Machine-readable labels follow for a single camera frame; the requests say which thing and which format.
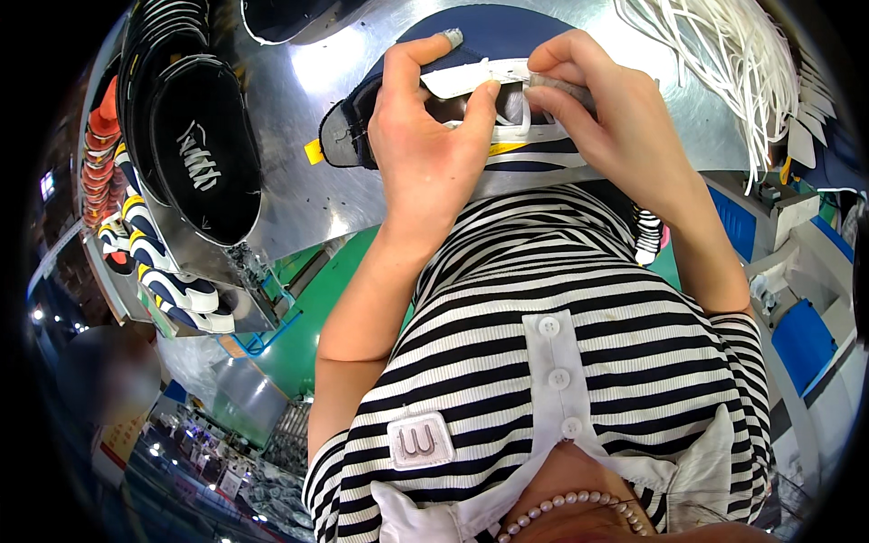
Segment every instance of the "white logo print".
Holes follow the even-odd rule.
[[[202,143],[197,142],[194,138],[193,127],[197,127],[202,134]],[[184,166],[187,167],[190,179],[193,180],[193,188],[204,192],[214,187],[217,184],[217,180],[214,178],[222,174],[214,169],[217,163],[207,158],[211,156],[210,151],[203,151],[199,147],[199,145],[205,147],[205,129],[202,125],[197,123],[196,119],[190,121],[190,126],[176,139],[176,142],[181,144],[181,151],[178,152],[178,155],[185,157]]]

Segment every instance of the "yellow tag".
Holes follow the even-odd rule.
[[[525,147],[526,145],[527,143],[493,143],[492,146],[489,147],[489,156],[500,155],[501,153],[506,153],[513,149],[518,149],[519,147]]]
[[[791,157],[788,156],[787,160],[785,160],[785,165],[781,167],[781,171],[779,172],[779,181],[781,184],[787,185],[787,176],[791,172]]]
[[[308,162],[311,163],[311,166],[317,164],[318,162],[322,162],[326,158],[325,156],[323,156],[322,151],[320,151],[319,138],[305,145],[305,155],[308,155]]]

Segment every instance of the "shoe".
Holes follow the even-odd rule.
[[[100,214],[85,205],[84,213],[82,213],[82,222],[88,228],[96,228],[96,225],[100,223]]]
[[[128,179],[137,193],[141,194],[141,182],[163,206],[169,206],[169,199],[155,172],[149,140],[155,82],[176,55],[197,55],[208,49],[208,11],[204,0],[139,3],[130,14],[123,40],[118,116],[130,160],[140,174],[135,182],[131,174]]]
[[[112,145],[114,145],[119,139],[121,139],[120,132],[107,138],[98,138],[94,136],[94,133],[90,130],[84,131],[84,144],[87,149],[91,151],[104,151],[106,149],[111,149]]]
[[[262,179],[235,74],[211,55],[188,56],[156,87],[150,140],[167,197],[201,237],[241,242],[259,217]]]
[[[109,181],[109,176],[112,173],[112,168],[115,166],[113,161],[108,161],[105,164],[94,165],[88,161],[84,161],[84,167],[91,179],[97,181]]]
[[[146,236],[141,230],[134,231],[129,237],[129,253],[142,264],[152,268],[169,272],[181,271],[163,244],[156,238]]]
[[[103,225],[97,230],[96,236],[107,245],[129,252],[129,234],[117,221],[103,221]]]
[[[94,136],[102,139],[108,139],[121,132],[118,127],[117,119],[106,119],[100,115],[100,109],[94,109],[88,116],[88,127],[93,132]]]
[[[144,199],[139,195],[127,198],[121,210],[121,215],[133,228],[141,230],[146,236],[159,239],[154,217],[145,205]]]
[[[104,183],[99,187],[94,188],[87,183],[82,183],[82,192],[84,193],[85,199],[93,203],[99,203],[102,202],[109,193],[109,184]]]
[[[139,186],[139,178],[136,174],[136,168],[133,166],[133,162],[129,159],[126,142],[119,143],[117,149],[115,149],[115,165],[121,169],[124,179],[129,183],[127,193],[129,194],[132,190],[135,195],[141,194],[142,191]]]
[[[525,79],[531,76],[527,73],[527,58],[531,52],[539,43],[573,27],[531,10],[477,4],[450,8],[426,17],[397,41],[406,42],[457,27],[461,27],[461,34],[453,35],[459,42],[457,46],[444,57],[421,67],[423,86],[434,96],[426,103],[433,116],[454,128],[461,123],[463,106],[470,93],[488,79],[499,79],[503,82],[497,101],[499,123],[493,133],[492,155],[486,169],[534,172],[586,165],[563,127],[551,116],[533,114],[522,92],[527,85]],[[504,60],[488,61],[488,58]],[[516,67],[522,68],[525,74],[517,77],[511,73]],[[367,133],[382,72],[381,58],[353,92],[323,118],[320,144],[329,164],[339,168],[377,169]]]
[[[110,270],[119,275],[130,275],[136,268],[136,261],[123,251],[113,251],[103,256]]]
[[[235,332],[235,319],[226,308],[218,308],[212,313],[195,313],[177,308],[159,296],[155,300],[157,307],[166,315],[183,322],[194,330],[202,330],[210,334],[232,334]]]
[[[194,313],[211,313],[217,310],[220,303],[215,286],[199,277],[184,273],[170,274],[141,263],[138,274],[142,285],[177,308]]]

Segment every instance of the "striped shirt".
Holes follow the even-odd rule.
[[[302,498],[318,541],[378,540],[384,518],[372,481],[388,483],[420,508],[462,507],[511,484],[540,447],[545,455],[553,445],[541,444],[543,410],[560,413],[572,402],[585,406],[590,432],[575,443],[599,451],[659,533],[682,529],[670,517],[683,493],[668,491],[670,481],[653,483],[635,468],[622,469],[626,459],[647,457],[666,471],[695,458],[692,446],[706,447],[713,436],[700,437],[713,426],[732,435],[721,455],[724,499],[698,493],[693,501],[726,520],[756,517],[770,460],[756,325],[743,314],[704,316],[691,297],[639,266],[635,225],[583,186],[501,196],[463,210],[420,276],[415,313],[381,378],[350,428],[311,464]],[[541,322],[540,315],[552,315],[562,324],[556,331],[575,335],[562,345],[563,356],[543,362],[531,345],[540,339],[537,325],[528,324]],[[558,394],[535,385],[541,376],[545,383],[539,372],[546,364],[546,371],[552,364],[565,368],[580,387],[554,407]],[[454,457],[395,469],[388,424],[430,412],[442,415]],[[484,527],[470,540],[493,540],[500,523]]]

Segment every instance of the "blue panel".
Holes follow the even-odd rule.
[[[184,387],[174,379],[169,381],[169,385],[166,386],[163,395],[171,400],[177,401],[178,403],[184,403],[187,401],[187,391],[184,390]]]
[[[773,347],[785,364],[800,398],[818,383],[819,376],[830,365],[839,348],[818,312],[805,299],[797,302],[781,318],[773,331]]]
[[[820,218],[820,215],[815,215],[812,218],[812,224],[818,227],[818,230],[820,230],[824,233],[824,235],[830,238],[830,241],[833,242],[833,245],[835,245],[839,248],[840,251],[842,251],[842,254],[845,255],[845,258],[847,258],[851,264],[854,264],[854,249],[852,249],[851,246],[848,245],[848,242],[842,239],[842,236],[839,235],[839,232],[833,230],[833,227],[827,224],[824,219]]]
[[[724,230],[727,232],[727,237],[730,238],[733,249],[746,259],[746,262],[751,262],[757,217],[712,187],[709,187],[709,194],[712,196],[715,209],[718,210],[721,224],[724,225]]]

